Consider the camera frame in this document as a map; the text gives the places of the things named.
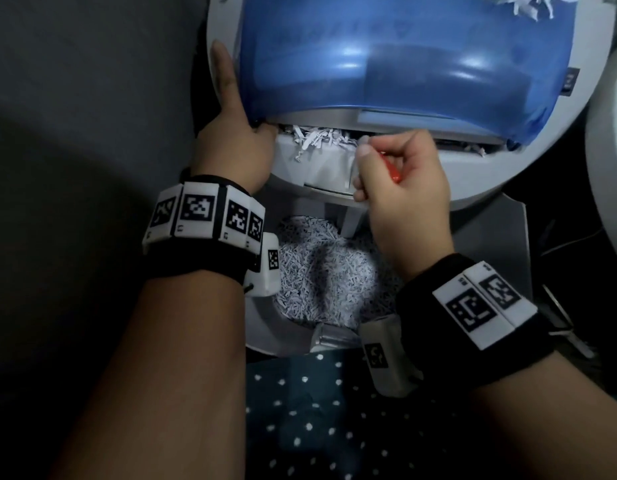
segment dark blue polka dot cloth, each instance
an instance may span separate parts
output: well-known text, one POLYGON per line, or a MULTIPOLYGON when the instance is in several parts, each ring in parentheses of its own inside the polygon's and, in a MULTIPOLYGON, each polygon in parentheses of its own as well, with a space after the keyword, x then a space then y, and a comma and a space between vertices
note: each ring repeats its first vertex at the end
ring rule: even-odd
POLYGON ((462 401, 377 393, 360 349, 250 364, 247 479, 512 478, 462 401))

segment gray wall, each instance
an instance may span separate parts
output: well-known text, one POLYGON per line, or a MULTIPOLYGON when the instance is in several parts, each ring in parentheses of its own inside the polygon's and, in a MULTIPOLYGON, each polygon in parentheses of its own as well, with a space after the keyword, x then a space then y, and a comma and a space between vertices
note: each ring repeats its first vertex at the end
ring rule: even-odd
POLYGON ((192 148, 205 0, 0 0, 0 465, 41 474, 192 148))

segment blue shredder lid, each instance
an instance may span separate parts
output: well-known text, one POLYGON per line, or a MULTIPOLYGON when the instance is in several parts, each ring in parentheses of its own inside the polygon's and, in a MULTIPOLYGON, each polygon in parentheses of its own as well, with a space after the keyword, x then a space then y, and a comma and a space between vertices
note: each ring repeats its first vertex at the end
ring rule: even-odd
POLYGON ((250 119, 324 108, 465 121, 522 144, 568 69, 575 4, 555 18, 487 0, 244 0, 240 90, 250 119))

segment red tool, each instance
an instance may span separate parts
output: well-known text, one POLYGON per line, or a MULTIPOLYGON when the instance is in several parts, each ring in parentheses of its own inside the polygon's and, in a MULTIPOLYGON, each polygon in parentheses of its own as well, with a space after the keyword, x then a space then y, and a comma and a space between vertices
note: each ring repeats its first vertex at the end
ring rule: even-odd
POLYGON ((382 159, 384 160, 384 163, 386 164, 386 168, 388 168, 388 172, 390 174, 391 179, 394 181, 394 183, 401 184, 402 174, 399 172, 397 167, 393 165, 390 161, 388 161, 388 158, 386 158, 386 155, 382 155, 382 159))

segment hand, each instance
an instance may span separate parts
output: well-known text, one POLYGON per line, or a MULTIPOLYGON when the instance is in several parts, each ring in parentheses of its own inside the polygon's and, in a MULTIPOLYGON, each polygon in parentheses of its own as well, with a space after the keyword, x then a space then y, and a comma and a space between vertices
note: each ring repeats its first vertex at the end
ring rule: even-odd
POLYGON ((251 128, 239 95, 233 61, 217 40, 212 57, 222 112, 197 137, 191 175, 224 177, 254 194, 271 176, 278 129, 268 124, 256 130, 251 128))
POLYGON ((375 242, 404 281, 453 254, 450 186, 428 131, 373 137, 356 158, 355 201, 368 200, 375 242), (401 171, 399 185, 379 152, 401 171))

